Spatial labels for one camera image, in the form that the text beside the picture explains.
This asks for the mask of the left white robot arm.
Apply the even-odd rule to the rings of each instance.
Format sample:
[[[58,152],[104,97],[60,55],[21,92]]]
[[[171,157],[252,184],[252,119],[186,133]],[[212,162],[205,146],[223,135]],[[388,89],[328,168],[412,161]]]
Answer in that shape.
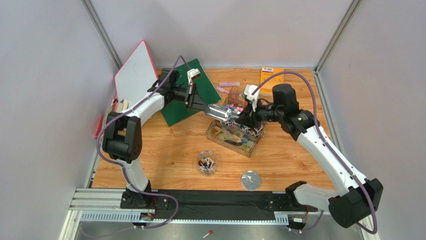
[[[144,123],[173,101],[184,103],[188,109],[208,110],[194,82],[200,76],[200,70],[192,68],[187,72],[187,86],[177,86],[178,72],[168,68],[163,80],[157,80],[140,102],[128,110],[108,114],[106,125],[101,130],[102,145],[97,150],[100,157],[108,154],[105,161],[121,168],[129,192],[152,196],[150,181],[137,162],[142,151]]]

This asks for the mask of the silver metal scoop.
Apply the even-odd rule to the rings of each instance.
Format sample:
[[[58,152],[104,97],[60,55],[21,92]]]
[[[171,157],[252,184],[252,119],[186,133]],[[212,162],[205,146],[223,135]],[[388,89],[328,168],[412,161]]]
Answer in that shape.
[[[204,110],[204,114],[220,122],[229,122],[239,117],[239,115],[229,107],[218,104],[209,104]]]

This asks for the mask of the clear plastic jar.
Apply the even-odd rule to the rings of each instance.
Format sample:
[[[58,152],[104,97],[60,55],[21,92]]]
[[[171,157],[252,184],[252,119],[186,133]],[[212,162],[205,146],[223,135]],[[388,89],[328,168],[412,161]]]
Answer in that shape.
[[[213,151],[203,150],[196,158],[196,165],[203,176],[212,176],[218,166],[218,157]]]

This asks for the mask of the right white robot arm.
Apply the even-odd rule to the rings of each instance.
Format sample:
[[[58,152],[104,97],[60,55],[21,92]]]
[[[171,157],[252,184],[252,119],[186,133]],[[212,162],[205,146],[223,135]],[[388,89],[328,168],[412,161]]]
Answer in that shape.
[[[256,85],[247,85],[242,97],[247,107],[236,122],[259,128],[262,122],[277,122],[284,132],[303,146],[331,180],[334,190],[298,181],[285,189],[290,206],[309,205],[327,211],[337,224],[349,228],[378,210],[384,190],[377,179],[358,171],[325,134],[315,116],[299,108],[296,91],[290,84],[273,87],[273,102],[263,104]]]

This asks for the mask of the clear compartment candy box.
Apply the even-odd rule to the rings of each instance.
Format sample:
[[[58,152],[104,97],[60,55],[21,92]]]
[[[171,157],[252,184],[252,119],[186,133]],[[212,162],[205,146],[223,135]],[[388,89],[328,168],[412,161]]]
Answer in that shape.
[[[241,113],[248,105],[242,96],[242,88],[233,86],[223,91],[227,93],[227,97],[222,105],[230,108],[233,115]],[[235,119],[227,122],[214,120],[206,131],[206,137],[218,145],[249,158],[260,139],[265,135],[266,124],[266,122],[262,122],[260,127],[250,128],[237,123]]]

